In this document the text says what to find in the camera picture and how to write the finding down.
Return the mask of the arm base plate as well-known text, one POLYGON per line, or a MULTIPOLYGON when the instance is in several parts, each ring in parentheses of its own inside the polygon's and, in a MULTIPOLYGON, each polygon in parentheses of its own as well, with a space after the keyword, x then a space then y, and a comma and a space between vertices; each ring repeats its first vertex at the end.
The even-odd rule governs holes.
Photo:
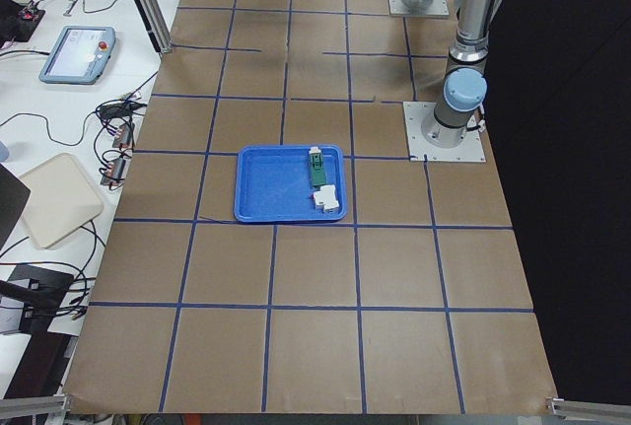
POLYGON ((447 0, 387 0, 389 13, 398 17, 447 19, 447 0))
POLYGON ((418 162, 485 163, 478 130, 447 128, 435 118, 434 102, 404 102, 408 158, 418 162))

